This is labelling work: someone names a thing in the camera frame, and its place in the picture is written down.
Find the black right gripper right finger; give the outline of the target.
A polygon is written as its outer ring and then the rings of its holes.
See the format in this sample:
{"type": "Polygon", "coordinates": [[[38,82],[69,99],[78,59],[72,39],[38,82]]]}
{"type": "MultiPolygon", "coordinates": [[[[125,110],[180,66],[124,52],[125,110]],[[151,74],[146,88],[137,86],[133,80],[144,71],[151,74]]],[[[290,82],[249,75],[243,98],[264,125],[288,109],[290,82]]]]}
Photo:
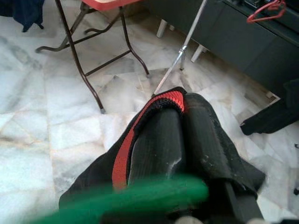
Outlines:
{"type": "Polygon", "coordinates": [[[184,96],[184,140],[189,170],[203,179],[209,197],[206,224],[245,224],[263,218],[257,193],[264,172],[244,160],[203,96],[184,96]]]}

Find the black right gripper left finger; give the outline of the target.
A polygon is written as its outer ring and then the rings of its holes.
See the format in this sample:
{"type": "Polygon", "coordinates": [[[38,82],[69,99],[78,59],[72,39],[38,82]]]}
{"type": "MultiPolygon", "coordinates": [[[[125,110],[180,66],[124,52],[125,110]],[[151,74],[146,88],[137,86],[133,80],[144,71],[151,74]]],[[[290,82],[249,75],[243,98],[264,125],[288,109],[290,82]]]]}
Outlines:
{"type": "Polygon", "coordinates": [[[135,141],[128,185],[144,179],[170,179],[185,168],[181,117],[174,109],[162,110],[145,123],[135,141]]]}

